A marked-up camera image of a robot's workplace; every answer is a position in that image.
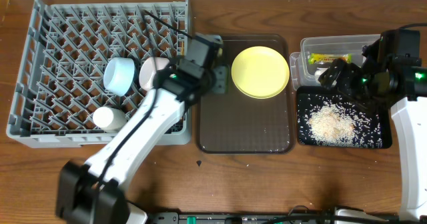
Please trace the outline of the white napkin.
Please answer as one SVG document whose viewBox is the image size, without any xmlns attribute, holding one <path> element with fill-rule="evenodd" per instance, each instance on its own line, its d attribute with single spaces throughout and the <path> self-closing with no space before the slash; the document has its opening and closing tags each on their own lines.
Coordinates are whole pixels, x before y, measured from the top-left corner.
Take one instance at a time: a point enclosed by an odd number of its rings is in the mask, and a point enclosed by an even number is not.
<svg viewBox="0 0 427 224">
<path fill-rule="evenodd" d="M 320 76 L 327 70 L 328 70 L 328 68 L 317 68 L 317 70 L 314 73 L 316 80 L 318 80 L 320 78 Z"/>
</svg>

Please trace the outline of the green snack wrapper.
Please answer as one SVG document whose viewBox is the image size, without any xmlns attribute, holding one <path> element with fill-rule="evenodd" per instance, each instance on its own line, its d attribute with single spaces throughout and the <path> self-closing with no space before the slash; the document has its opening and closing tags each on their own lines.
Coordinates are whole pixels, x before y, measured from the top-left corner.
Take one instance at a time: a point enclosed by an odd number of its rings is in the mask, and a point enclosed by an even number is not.
<svg viewBox="0 0 427 224">
<path fill-rule="evenodd" d="M 335 59 L 343 59 L 345 61 L 351 61 L 353 55 L 352 54 L 320 54 L 320 53 L 312 53 L 308 57 L 308 63 L 313 65 L 317 62 L 332 62 Z"/>
</svg>

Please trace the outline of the yellow plate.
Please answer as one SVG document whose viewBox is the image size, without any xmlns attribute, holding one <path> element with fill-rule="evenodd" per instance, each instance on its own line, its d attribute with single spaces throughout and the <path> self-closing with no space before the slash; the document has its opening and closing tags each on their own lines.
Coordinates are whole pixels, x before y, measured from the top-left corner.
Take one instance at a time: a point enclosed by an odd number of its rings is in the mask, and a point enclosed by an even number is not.
<svg viewBox="0 0 427 224">
<path fill-rule="evenodd" d="M 237 54 L 231 76 L 237 89 L 254 99 L 269 99 L 282 92 L 290 79 L 284 56 L 264 46 L 254 46 Z"/>
</svg>

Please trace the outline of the light blue bowl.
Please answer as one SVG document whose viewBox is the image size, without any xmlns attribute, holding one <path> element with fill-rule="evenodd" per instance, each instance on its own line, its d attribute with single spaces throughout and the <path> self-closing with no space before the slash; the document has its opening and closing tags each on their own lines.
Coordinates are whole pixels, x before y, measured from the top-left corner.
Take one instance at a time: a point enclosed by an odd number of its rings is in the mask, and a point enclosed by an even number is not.
<svg viewBox="0 0 427 224">
<path fill-rule="evenodd" d="M 133 59 L 114 57 L 109 61 L 103 76 L 106 90 L 118 96 L 124 96 L 135 79 L 135 63 Z"/>
</svg>

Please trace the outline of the small white cup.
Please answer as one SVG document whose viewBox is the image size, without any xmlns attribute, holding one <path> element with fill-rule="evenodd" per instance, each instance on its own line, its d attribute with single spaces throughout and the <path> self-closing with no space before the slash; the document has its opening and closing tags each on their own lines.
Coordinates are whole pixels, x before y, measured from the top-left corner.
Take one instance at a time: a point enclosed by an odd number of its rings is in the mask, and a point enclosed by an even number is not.
<svg viewBox="0 0 427 224">
<path fill-rule="evenodd" d="M 122 110 L 100 107 L 93 113 L 93 122 L 107 133 L 117 133 L 127 123 L 127 119 Z"/>
</svg>

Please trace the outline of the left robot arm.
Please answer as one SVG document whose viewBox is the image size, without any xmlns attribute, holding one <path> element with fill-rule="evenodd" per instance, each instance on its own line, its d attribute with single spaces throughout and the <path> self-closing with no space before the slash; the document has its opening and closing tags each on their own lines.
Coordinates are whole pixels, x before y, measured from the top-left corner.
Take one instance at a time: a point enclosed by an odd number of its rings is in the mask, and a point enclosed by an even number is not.
<svg viewBox="0 0 427 224">
<path fill-rule="evenodd" d="M 158 71 L 153 89 L 118 134 L 84 164 L 59 173 L 55 215 L 66 223 L 147 223 L 148 214 L 125 197 L 131 180 L 167 130 L 207 93 L 225 93 L 224 41 L 196 33 L 176 69 Z"/>
</svg>

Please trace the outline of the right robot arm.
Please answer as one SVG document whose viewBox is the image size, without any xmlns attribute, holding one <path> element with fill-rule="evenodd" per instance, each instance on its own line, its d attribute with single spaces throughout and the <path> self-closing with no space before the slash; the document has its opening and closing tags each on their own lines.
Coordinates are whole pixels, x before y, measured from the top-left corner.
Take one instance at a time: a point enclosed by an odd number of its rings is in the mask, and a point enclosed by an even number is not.
<svg viewBox="0 0 427 224">
<path fill-rule="evenodd" d="M 426 68 L 413 25 L 381 33 L 362 66 L 336 59 L 318 78 L 365 111 L 390 110 L 402 174 L 401 221 L 426 222 Z"/>
</svg>

